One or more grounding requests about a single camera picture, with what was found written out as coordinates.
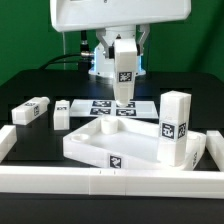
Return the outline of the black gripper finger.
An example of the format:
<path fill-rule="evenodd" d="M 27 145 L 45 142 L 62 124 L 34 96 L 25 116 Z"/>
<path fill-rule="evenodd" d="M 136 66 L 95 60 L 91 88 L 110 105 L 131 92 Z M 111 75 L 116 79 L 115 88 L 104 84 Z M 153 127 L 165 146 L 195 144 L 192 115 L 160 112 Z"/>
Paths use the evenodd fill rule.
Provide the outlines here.
<path fill-rule="evenodd" d="M 150 25 L 142 24 L 139 26 L 140 36 L 137 40 L 138 51 L 140 54 L 144 52 L 144 43 L 150 33 Z"/>
<path fill-rule="evenodd" d="M 104 48 L 104 56 L 108 59 L 114 58 L 114 46 L 109 45 L 106 42 L 106 30 L 105 29 L 99 29 L 96 31 L 96 37 L 99 40 L 99 42 L 103 45 Z"/>

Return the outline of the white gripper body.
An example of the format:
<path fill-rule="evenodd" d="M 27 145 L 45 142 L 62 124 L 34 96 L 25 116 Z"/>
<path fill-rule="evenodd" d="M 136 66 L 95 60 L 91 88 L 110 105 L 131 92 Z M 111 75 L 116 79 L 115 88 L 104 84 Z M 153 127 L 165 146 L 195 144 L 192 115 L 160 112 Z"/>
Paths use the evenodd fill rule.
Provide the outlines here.
<path fill-rule="evenodd" d="M 58 32 L 184 20 L 190 12 L 191 0 L 50 0 Z"/>

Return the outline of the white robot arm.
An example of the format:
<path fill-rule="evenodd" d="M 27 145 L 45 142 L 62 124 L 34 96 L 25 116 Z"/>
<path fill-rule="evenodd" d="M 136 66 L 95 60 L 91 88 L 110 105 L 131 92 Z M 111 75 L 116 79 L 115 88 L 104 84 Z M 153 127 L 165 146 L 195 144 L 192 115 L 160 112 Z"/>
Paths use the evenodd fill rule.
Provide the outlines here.
<path fill-rule="evenodd" d="M 114 60 L 109 48 L 117 37 L 136 38 L 139 54 L 150 32 L 149 25 L 185 20 L 191 12 L 191 0 L 50 0 L 53 28 L 58 32 L 95 30 L 99 40 L 94 50 L 91 75 L 110 76 Z"/>

